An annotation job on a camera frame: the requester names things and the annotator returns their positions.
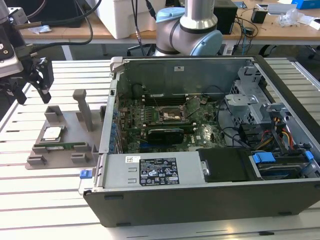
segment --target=sticker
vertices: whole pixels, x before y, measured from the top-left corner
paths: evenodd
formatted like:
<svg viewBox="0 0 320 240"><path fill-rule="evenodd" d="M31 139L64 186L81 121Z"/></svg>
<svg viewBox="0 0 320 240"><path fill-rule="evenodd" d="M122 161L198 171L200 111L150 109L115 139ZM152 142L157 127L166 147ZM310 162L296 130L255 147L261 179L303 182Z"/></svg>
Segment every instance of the sticker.
<svg viewBox="0 0 320 240"><path fill-rule="evenodd" d="M139 156L139 161L141 186L179 184L175 158L140 159Z"/></svg>
<svg viewBox="0 0 320 240"><path fill-rule="evenodd" d="M131 163L138 163L140 161L140 156L125 156L125 163L131 164Z"/></svg>
<svg viewBox="0 0 320 240"><path fill-rule="evenodd" d="M65 148L63 146L47 146L47 150L64 150Z"/></svg>
<svg viewBox="0 0 320 240"><path fill-rule="evenodd" d="M183 72L185 70L184 66L175 66L174 71L175 72Z"/></svg>

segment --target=gray 3d printed holder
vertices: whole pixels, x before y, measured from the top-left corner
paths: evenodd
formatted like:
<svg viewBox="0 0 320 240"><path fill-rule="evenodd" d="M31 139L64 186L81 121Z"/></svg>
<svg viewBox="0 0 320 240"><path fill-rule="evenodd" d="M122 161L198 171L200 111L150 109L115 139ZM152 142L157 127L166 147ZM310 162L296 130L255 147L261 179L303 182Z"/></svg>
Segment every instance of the gray 3d printed holder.
<svg viewBox="0 0 320 240"><path fill-rule="evenodd" d="M85 100L86 90L75 90L73 98L78 101L80 111L61 112L59 106L46 109L46 121L27 159L26 169L97 165L104 111L90 110Z"/></svg>

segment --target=power supply label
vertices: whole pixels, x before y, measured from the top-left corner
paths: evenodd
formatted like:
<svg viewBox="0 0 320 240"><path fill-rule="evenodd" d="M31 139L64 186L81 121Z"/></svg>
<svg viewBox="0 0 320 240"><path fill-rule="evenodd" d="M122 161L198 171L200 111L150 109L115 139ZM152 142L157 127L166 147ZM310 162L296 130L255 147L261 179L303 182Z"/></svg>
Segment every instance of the power supply label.
<svg viewBox="0 0 320 240"><path fill-rule="evenodd" d="M176 158L140 159L140 185L179 184Z"/></svg>

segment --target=workbench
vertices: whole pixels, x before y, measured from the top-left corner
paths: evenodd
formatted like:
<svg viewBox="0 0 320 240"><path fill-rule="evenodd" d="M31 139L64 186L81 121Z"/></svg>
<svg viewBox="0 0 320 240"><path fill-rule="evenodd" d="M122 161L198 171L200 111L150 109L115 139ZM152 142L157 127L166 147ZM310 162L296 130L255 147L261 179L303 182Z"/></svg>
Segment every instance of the workbench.
<svg viewBox="0 0 320 240"><path fill-rule="evenodd" d="M248 9L252 9L256 4L277 3L277 0L245 0ZM237 14L240 17L245 9L238 9ZM299 10L301 13L312 17L320 17L319 9ZM252 10L243 13L242 18L250 21ZM314 28L300 24L300 26L281 27L276 23L275 15L266 15L263 24L256 24L259 28L258 35L253 39L253 45L320 45L320 31ZM94 14L91 15L90 21L93 27L94 38L92 44L101 44L102 51L106 53L104 44L138 44L135 34L128 38L114 39L111 33L103 25L103 23ZM245 26L253 27L250 23L245 22ZM41 33L39 35L25 29L22 35L27 43L47 44L53 42L82 42L90 37L89 28L84 22L80 28L53 27L52 32ZM156 43L155 31L144 31L141 33L142 42L144 44ZM223 36L223 44L225 48L224 55L230 55L234 45L241 37L241 29L235 24L230 35ZM72 53L69 46L62 47L66 60L72 60Z"/></svg>
<svg viewBox="0 0 320 240"><path fill-rule="evenodd" d="M319 123L317 80L297 62L285 58L266 60L312 116L318 116ZM1 239L320 239L320 202L294 216L104 228L78 193L81 168L26 170L24 165L44 124L47 106L59 105L62 111L79 110L72 97L75 89L86 89L91 110L106 104L110 61L55 61L53 71L55 80L49 104L43 104L38 92L27 84L23 89L25 104L15 101L0 122ZM276 92L268 88L279 102ZM156 204L168 206L169 218L174 206L161 200Z"/></svg>

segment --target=yellow wire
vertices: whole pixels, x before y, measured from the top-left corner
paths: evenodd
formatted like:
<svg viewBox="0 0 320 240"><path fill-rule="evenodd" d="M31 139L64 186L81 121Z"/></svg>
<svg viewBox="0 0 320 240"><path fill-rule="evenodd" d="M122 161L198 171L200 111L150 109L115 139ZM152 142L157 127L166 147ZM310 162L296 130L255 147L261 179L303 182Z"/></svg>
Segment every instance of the yellow wire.
<svg viewBox="0 0 320 240"><path fill-rule="evenodd" d="M262 144L261 146L259 146L259 147L257 148L257 150L260 149L260 148L262 148L262 147L264 147L264 146L267 145L268 143L270 143L273 139L274 139L273 137L270 137L267 141L265 141L264 144Z"/></svg>
<svg viewBox="0 0 320 240"><path fill-rule="evenodd" d="M290 147L290 137L289 137L288 133L286 133L285 131L282 131L282 134L286 135L286 137L288 138L288 144Z"/></svg>

